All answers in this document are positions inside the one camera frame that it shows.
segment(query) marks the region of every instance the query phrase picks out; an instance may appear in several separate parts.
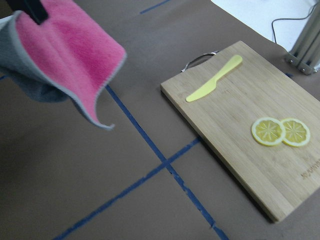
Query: knife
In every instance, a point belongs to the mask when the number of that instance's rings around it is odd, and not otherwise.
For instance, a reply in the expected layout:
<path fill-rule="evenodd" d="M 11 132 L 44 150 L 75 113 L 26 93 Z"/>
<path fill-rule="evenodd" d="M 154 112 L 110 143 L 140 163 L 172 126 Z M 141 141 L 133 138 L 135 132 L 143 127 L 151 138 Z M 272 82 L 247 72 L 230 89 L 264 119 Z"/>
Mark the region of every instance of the knife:
<path fill-rule="evenodd" d="M 185 100 L 189 103 L 211 93 L 216 89 L 217 81 L 232 69 L 234 69 L 236 66 L 238 66 L 242 62 L 242 60 L 243 59 L 241 56 L 234 55 L 210 80 L 208 80 L 192 94 L 187 96 Z"/>

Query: black cable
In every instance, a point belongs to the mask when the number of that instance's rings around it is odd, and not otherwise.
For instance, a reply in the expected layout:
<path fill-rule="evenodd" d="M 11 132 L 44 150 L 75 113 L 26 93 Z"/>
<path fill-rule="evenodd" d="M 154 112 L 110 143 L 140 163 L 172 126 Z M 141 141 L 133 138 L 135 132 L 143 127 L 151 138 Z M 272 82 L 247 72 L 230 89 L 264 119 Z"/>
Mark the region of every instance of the black cable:
<path fill-rule="evenodd" d="M 317 2 L 315 5 L 313 5 L 311 8 L 310 8 L 310 12 L 309 14 L 306 16 L 306 17 L 303 17 L 303 18 L 277 18 L 275 20 L 272 21 L 271 23 L 271 27 L 272 27 L 272 33 L 273 33 L 273 37 L 274 37 L 274 42 L 277 43 L 277 40 L 276 40 L 276 33 L 275 33 L 275 28 L 274 28 L 274 22 L 275 21 L 279 21 L 279 20 L 305 20 L 307 19 L 308 17 L 310 17 L 310 15 L 313 13 L 313 11 L 315 10 L 317 4 L 319 2 Z"/>

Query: cutting board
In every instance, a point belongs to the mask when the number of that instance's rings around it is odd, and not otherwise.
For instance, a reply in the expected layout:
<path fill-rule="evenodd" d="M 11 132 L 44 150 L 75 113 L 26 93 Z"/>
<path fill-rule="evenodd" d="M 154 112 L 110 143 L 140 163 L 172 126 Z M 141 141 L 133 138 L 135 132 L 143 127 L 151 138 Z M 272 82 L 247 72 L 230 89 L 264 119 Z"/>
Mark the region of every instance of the cutting board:
<path fill-rule="evenodd" d="M 209 95 L 186 97 L 233 56 L 243 62 Z M 274 222 L 320 186 L 320 102 L 242 41 L 161 84 L 161 90 Z M 302 147 L 263 146 L 252 137 L 259 118 L 296 118 L 310 129 Z"/>

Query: cloth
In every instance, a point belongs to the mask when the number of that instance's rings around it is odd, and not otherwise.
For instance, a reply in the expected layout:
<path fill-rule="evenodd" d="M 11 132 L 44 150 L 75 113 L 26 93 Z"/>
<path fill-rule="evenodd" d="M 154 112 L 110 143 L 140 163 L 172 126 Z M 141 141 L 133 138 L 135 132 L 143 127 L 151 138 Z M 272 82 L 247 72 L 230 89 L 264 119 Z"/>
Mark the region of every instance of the cloth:
<path fill-rule="evenodd" d="M 71 98 L 97 127 L 96 102 L 126 59 L 124 48 L 72 0 L 42 0 L 49 18 L 37 25 L 16 11 L 0 29 L 0 71 L 33 100 Z"/>

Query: lemon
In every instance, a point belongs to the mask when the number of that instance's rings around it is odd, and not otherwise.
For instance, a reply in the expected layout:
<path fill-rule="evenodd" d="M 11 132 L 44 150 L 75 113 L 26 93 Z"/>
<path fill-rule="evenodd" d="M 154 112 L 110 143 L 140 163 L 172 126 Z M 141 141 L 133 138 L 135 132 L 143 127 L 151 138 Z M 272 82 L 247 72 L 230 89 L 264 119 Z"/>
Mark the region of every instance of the lemon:
<path fill-rule="evenodd" d="M 273 117 L 259 118 L 253 123 L 251 132 L 258 143 L 266 146 L 278 145 L 286 136 L 284 125 Z"/>
<path fill-rule="evenodd" d="M 301 147 L 310 141 L 310 130 L 302 121 L 295 118 L 281 120 L 285 127 L 283 142 L 292 147 Z"/>

